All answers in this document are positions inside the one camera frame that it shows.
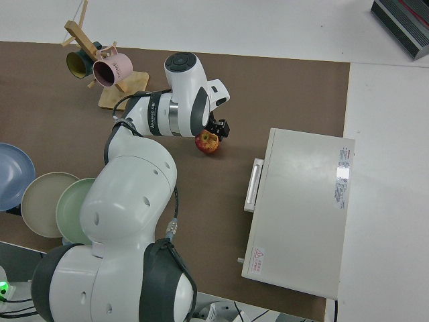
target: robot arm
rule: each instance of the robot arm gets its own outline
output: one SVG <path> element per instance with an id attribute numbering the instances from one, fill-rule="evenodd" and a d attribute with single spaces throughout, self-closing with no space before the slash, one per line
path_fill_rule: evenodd
<path id="1" fill-rule="evenodd" d="M 164 69 L 172 90 L 133 95 L 107 141 L 106 166 L 80 210 L 92 245 L 56 248 L 36 268 L 32 297 L 46 321 L 191 318 L 192 277 L 168 238 L 155 241 L 176 165 L 163 146 L 140 136 L 195 136 L 229 94 L 221 81 L 207 81 L 191 53 L 172 55 Z"/>

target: warning label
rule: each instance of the warning label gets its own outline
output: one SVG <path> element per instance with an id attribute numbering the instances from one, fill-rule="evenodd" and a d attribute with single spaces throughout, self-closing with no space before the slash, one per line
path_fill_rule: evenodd
<path id="1" fill-rule="evenodd" d="M 336 168 L 336 184 L 334 192 L 334 207 L 345 209 L 347 207 L 347 186 L 350 179 L 350 149 L 340 150 L 338 167 Z"/>
<path id="2" fill-rule="evenodd" d="M 261 274 L 264 255 L 265 255 L 265 250 L 263 248 L 259 248 L 259 247 L 253 248 L 253 256 L 251 261 L 252 273 Z"/>

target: white table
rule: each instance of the white table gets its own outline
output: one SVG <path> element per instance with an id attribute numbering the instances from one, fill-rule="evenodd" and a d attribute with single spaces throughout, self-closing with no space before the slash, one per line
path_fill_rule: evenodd
<path id="1" fill-rule="evenodd" d="M 63 42 L 79 4 L 3 0 L 0 40 Z M 90 0 L 84 30 L 123 47 L 352 62 L 344 133 L 356 139 L 356 156 L 339 321 L 425 321 L 429 57 L 413 62 L 371 4 Z"/>

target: red apple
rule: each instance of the red apple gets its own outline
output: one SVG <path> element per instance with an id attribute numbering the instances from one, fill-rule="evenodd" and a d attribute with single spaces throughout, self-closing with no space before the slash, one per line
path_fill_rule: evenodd
<path id="1" fill-rule="evenodd" d="M 195 137 L 195 145 L 200 151 L 210 154 L 219 148 L 219 138 L 216 134 L 204 129 Z"/>

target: stacked plates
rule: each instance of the stacked plates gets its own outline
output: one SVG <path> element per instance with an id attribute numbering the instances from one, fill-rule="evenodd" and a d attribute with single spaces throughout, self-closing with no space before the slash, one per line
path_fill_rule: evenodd
<path id="1" fill-rule="evenodd" d="M 72 243 L 91 244 L 80 226 L 79 213 L 94 180 L 79 180 L 65 172 L 38 177 L 22 196 L 21 214 L 25 224 L 44 237 L 64 236 Z"/>
<path id="2" fill-rule="evenodd" d="M 25 152 L 0 143 L 0 211 L 18 206 L 35 177 L 33 162 Z"/>

